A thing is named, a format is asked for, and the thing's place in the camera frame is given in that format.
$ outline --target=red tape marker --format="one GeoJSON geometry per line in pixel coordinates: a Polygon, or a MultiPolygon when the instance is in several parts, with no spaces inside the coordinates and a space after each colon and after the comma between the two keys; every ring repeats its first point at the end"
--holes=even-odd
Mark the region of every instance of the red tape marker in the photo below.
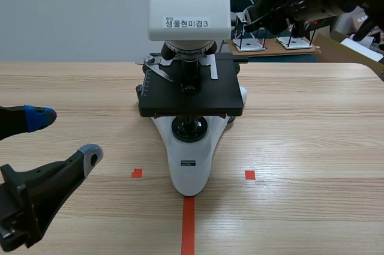
{"type": "Polygon", "coordinates": [[[253,170],[245,171],[245,179],[246,180],[256,180],[256,174],[253,170]]]}
{"type": "Polygon", "coordinates": [[[194,255],[194,197],[184,197],[181,255],[194,255]]]}
{"type": "Polygon", "coordinates": [[[143,176],[143,169],[135,169],[131,173],[131,178],[141,178],[143,176]]]}

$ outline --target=wooden table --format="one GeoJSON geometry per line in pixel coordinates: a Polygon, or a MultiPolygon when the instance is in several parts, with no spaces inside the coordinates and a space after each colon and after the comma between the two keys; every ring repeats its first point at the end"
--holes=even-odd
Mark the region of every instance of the wooden table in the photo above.
{"type": "MultiPolygon", "coordinates": [[[[45,238],[13,254],[181,253],[183,198],[139,116],[142,80],[132,63],[0,64],[1,105],[58,112],[51,127],[0,142],[0,165],[30,170],[86,143],[105,153],[45,238]]],[[[244,65],[239,81],[248,102],[196,197],[196,254],[383,254],[383,82],[363,65],[288,63],[244,65]]]]}

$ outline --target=white microscope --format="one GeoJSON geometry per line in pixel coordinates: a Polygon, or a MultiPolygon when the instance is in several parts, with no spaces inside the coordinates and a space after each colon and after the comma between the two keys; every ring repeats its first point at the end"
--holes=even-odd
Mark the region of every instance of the white microscope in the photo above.
{"type": "Polygon", "coordinates": [[[140,115],[152,117],[161,134],[175,188],[195,196],[225,127],[247,99],[237,59],[215,56],[215,40],[230,38],[230,1],[150,0],[149,12],[149,39],[165,43],[161,54],[144,59],[140,115]]]}

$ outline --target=gray fingertip pad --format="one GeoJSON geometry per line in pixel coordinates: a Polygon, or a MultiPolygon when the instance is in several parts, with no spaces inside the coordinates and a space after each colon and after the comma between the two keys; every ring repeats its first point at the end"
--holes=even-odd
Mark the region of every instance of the gray fingertip pad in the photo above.
{"type": "Polygon", "coordinates": [[[88,177],[92,169],[103,159],[103,149],[96,144],[88,144],[79,148],[81,153],[84,154],[84,176],[88,177]],[[97,160],[93,161],[94,155],[97,156],[97,160]]]}
{"type": "Polygon", "coordinates": [[[81,153],[83,153],[84,155],[87,155],[87,153],[93,153],[93,154],[96,154],[97,157],[98,157],[98,161],[100,161],[101,159],[103,159],[103,156],[104,156],[104,152],[103,152],[103,149],[96,145],[96,144],[87,144],[87,145],[84,145],[82,146],[81,148],[79,148],[79,150],[81,153]]]}

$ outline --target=microscope base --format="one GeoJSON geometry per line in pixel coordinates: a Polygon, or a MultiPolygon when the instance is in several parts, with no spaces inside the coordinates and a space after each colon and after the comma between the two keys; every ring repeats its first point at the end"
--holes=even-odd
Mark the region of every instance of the microscope base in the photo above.
{"type": "MultiPolygon", "coordinates": [[[[247,90],[241,87],[245,104],[247,90]]],[[[184,143],[172,132],[175,117],[153,118],[167,149],[169,173],[173,185],[184,196],[199,194],[208,181],[211,172],[212,156],[217,143],[230,119],[218,116],[205,116],[208,130],[205,137],[196,143],[184,143]]]]}

